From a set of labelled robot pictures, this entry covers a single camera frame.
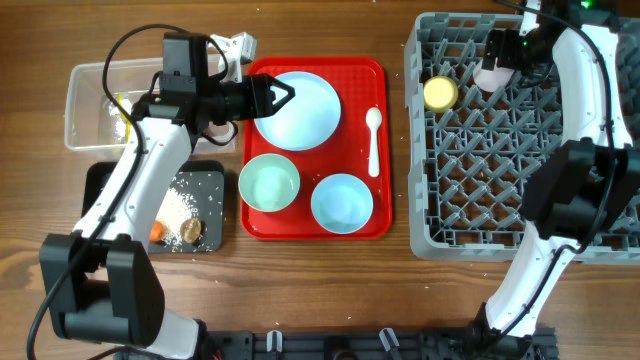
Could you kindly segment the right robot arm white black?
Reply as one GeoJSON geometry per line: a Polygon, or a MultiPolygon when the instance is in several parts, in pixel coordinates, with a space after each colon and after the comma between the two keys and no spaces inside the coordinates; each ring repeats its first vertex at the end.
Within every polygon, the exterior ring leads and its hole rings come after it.
{"type": "Polygon", "coordinates": [[[562,143],[527,179],[521,245],[498,290],[470,324],[471,359],[520,359],[538,315],[567,265],[608,231],[639,191],[639,152],[625,124],[616,53],[620,20],[612,1],[526,1],[519,30],[493,30],[480,70],[556,69],[562,143]]]}

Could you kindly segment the yellow foil wrapper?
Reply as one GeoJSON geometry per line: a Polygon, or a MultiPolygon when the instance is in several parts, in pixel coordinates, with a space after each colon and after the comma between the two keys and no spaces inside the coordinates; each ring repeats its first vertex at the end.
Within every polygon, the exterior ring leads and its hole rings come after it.
{"type": "MultiPolygon", "coordinates": [[[[116,99],[119,105],[127,112],[131,111],[132,103],[129,99],[129,95],[126,93],[117,93],[116,99]]],[[[130,137],[130,124],[123,113],[116,110],[116,123],[115,123],[115,140],[117,144],[125,144],[130,137]]]]}

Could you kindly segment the green bowl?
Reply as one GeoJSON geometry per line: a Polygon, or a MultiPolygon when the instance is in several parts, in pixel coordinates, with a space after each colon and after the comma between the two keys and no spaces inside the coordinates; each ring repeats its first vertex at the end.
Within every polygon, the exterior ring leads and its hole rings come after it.
{"type": "Polygon", "coordinates": [[[297,197],[301,178],[286,157],[267,153],[247,162],[241,170],[238,190],[252,209],[272,213],[285,209],[297,197]]]}

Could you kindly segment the brown mushroom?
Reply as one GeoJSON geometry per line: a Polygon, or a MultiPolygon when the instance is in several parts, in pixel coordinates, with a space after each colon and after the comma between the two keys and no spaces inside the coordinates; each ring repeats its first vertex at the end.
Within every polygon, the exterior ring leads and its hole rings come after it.
{"type": "Polygon", "coordinates": [[[180,227],[180,236],[183,242],[195,244],[199,241],[202,233],[202,223],[198,217],[185,220],[180,227]]]}

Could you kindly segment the yellow plastic cup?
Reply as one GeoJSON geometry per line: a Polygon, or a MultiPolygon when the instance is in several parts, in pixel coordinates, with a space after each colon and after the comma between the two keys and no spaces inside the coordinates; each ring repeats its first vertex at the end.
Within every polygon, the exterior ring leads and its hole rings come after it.
{"type": "Polygon", "coordinates": [[[443,113],[453,107],[458,98],[458,87],[445,76],[435,76],[423,86],[425,108],[435,113],[443,113]]]}

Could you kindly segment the light blue bowl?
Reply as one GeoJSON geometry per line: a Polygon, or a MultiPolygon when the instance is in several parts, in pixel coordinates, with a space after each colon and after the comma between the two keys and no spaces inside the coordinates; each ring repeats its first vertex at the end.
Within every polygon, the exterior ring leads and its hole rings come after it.
{"type": "Polygon", "coordinates": [[[371,219],[374,199],[358,177],[339,173],[321,180],[311,195],[314,220],[326,231],[347,235],[359,231],[371,219]]]}

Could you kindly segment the orange carrot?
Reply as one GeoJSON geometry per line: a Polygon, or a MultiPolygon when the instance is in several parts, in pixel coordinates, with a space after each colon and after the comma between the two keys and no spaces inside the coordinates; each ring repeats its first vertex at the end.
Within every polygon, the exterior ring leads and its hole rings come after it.
{"type": "Polygon", "coordinates": [[[155,221],[150,232],[150,241],[153,243],[162,243],[166,235],[166,226],[159,221],[155,221]]]}

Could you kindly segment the pink plastic cup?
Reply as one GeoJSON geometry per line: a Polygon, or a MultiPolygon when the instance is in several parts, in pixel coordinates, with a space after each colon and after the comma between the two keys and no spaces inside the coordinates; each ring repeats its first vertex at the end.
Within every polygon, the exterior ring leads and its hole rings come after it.
{"type": "Polygon", "coordinates": [[[484,60],[475,66],[473,80],[475,85],[485,92],[493,93],[500,87],[506,87],[515,73],[509,68],[495,66],[492,70],[487,70],[483,66],[484,60]]]}

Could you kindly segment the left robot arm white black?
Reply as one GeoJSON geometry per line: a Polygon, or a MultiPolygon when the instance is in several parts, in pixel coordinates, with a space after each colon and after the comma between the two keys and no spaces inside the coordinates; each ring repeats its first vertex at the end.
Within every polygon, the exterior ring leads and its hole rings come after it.
{"type": "Polygon", "coordinates": [[[211,74],[215,41],[167,25],[163,67],[123,110],[132,136],[105,187],[73,230],[50,234],[39,262],[46,295],[39,318],[63,339],[105,343],[111,352],[155,359],[217,359],[206,325],[169,310],[147,254],[156,215],[174,176],[210,125],[276,114],[293,99],[266,74],[230,81],[211,74]]]}

